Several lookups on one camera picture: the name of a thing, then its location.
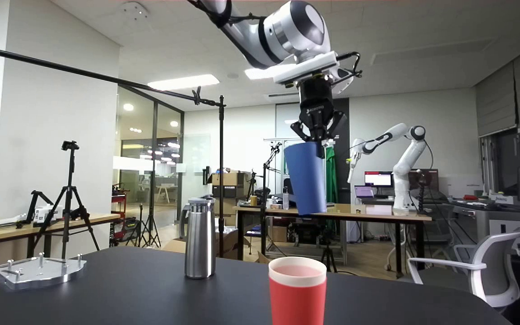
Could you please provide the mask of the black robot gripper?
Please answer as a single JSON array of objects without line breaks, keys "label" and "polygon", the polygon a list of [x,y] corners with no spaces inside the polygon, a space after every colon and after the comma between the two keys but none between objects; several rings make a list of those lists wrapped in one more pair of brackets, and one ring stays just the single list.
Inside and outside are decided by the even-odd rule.
[{"label": "black robot gripper", "polygon": [[298,83],[300,116],[291,125],[304,141],[316,141],[316,155],[325,159],[325,148],[334,139],[343,112],[334,108],[332,85],[323,78],[309,78]]}]

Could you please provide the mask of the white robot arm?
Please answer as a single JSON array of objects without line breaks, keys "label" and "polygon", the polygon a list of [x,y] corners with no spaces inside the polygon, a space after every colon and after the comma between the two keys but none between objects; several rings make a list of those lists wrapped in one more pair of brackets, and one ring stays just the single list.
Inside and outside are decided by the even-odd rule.
[{"label": "white robot arm", "polygon": [[358,53],[338,54],[331,47],[325,18],[307,0],[287,0],[267,16],[233,11],[231,0],[188,0],[201,9],[255,69],[273,69],[285,60],[295,65],[273,74],[273,81],[300,94],[300,118],[293,130],[304,141],[322,143],[336,136],[343,114],[332,94],[358,76]]}]

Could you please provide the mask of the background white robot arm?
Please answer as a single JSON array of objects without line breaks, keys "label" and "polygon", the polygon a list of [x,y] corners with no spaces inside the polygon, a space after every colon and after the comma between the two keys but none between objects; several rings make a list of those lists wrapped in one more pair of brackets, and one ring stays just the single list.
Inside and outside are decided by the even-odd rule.
[{"label": "background white robot arm", "polygon": [[[323,181],[323,184],[320,186],[320,190],[323,190],[323,199],[327,199],[327,181],[331,177],[327,177],[327,157],[325,157],[325,146],[334,146],[334,139],[332,139],[332,127],[323,128],[316,132],[316,155],[320,159],[323,159],[323,163],[318,163],[320,172],[323,172],[323,175],[318,181]],[[392,177],[394,177],[394,213],[396,215],[408,215],[410,211],[410,181],[408,181],[408,172],[412,170],[412,166],[417,163],[417,159],[421,157],[421,154],[425,152],[425,148],[428,146],[426,143],[426,128],[421,125],[415,125],[412,128],[408,128],[405,123],[397,123],[392,128],[385,130],[383,134],[379,134],[378,137],[370,137],[370,139],[354,139],[350,145],[350,157],[349,157],[349,183],[352,181],[352,172],[358,166],[361,155],[370,155],[374,154],[379,146],[392,143],[396,139],[408,139],[410,145],[408,148],[403,152],[403,155],[399,157],[397,164],[394,164],[392,168]]]}]

